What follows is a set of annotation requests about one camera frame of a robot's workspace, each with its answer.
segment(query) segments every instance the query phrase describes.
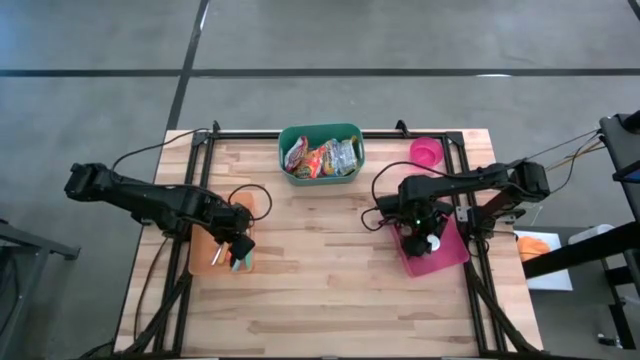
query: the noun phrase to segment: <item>pink bowl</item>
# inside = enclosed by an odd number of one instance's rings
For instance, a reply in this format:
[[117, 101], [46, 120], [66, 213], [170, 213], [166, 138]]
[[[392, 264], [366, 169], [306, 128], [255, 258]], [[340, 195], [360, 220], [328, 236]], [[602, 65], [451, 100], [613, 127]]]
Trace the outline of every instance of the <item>pink bowl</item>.
[[423, 166], [438, 165], [443, 156], [442, 144], [438, 140], [428, 137], [415, 139], [409, 148], [411, 161]]

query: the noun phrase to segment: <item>concrete floor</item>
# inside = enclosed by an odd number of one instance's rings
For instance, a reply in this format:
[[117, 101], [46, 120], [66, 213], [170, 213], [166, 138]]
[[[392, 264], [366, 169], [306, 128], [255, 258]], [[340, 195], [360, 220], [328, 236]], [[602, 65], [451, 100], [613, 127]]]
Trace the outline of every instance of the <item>concrete floor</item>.
[[[198, 3], [5, 0], [0, 69], [178, 69]], [[216, 0], [195, 67], [639, 67], [639, 35], [625, 0]], [[30, 313], [28, 358], [79, 356], [113, 336], [140, 228], [114, 207], [67, 200], [62, 188], [73, 162], [111, 163], [159, 142], [177, 83], [0, 78], [0, 217], [82, 246], [75, 263], [53, 258], [47, 266]], [[639, 88], [640, 77], [191, 79], [178, 128], [214, 119], [228, 129], [329, 121], [390, 128], [404, 119], [414, 128], [489, 128], [498, 160], [509, 161], [594, 129], [602, 116], [637, 110]], [[140, 154], [120, 170], [151, 180], [157, 157]], [[535, 224], [630, 221], [612, 172], [604, 151], [579, 160]], [[549, 176], [555, 187], [566, 169]], [[530, 225], [537, 210], [520, 222]], [[534, 302], [547, 350], [637, 356], [569, 348], [551, 321], [562, 307]], [[581, 335], [593, 339], [591, 330]]]

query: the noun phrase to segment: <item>green basket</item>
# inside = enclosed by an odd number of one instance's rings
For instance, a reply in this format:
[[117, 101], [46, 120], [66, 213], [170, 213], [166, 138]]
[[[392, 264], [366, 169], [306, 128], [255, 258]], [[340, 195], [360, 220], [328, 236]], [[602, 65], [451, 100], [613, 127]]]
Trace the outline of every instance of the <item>green basket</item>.
[[[320, 177], [316, 179], [298, 179], [292, 174], [289, 174], [284, 169], [284, 156], [296, 143], [296, 140], [298, 140], [302, 135], [306, 136], [309, 140], [309, 148], [317, 148], [330, 139], [335, 138], [338, 141], [342, 141], [350, 139], [354, 135], [357, 136], [359, 146], [359, 148], [356, 149], [356, 155], [358, 156], [358, 168], [347, 176]], [[282, 170], [284, 176], [287, 177], [287, 180], [295, 186], [350, 183], [356, 178], [358, 172], [360, 172], [360, 169], [364, 165], [364, 140], [362, 138], [362, 131], [353, 124], [290, 126], [282, 130], [280, 133], [280, 136], [278, 137], [278, 147], [280, 149], [280, 170]]]

